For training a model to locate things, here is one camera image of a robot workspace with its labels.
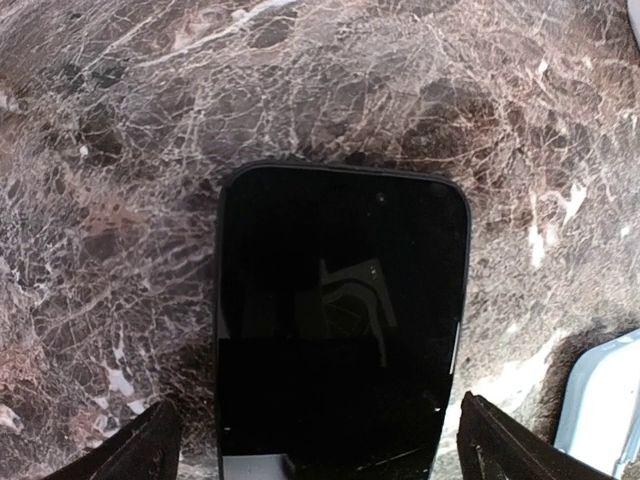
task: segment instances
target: white object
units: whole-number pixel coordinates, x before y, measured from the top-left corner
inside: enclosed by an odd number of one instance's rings
[[[640,448],[640,330],[593,348],[569,376],[555,447],[620,479]]]
[[[636,41],[640,42],[640,0],[627,0],[627,8],[633,34],[636,36]]]

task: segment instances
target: brown marble surface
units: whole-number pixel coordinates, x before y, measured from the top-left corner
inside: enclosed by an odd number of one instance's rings
[[[291,153],[463,186],[453,403],[552,438],[577,355],[640,326],[639,65],[620,0],[0,0],[0,479],[160,396],[180,478],[217,475],[219,180]]]

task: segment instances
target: phone screen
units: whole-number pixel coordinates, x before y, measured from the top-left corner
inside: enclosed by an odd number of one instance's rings
[[[464,301],[462,194],[433,178],[272,165],[223,198],[224,478],[427,478]]]

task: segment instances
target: black smartphone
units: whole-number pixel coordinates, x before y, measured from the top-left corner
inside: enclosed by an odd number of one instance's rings
[[[427,478],[465,295],[461,191],[254,164],[226,182],[218,219],[222,477]]]

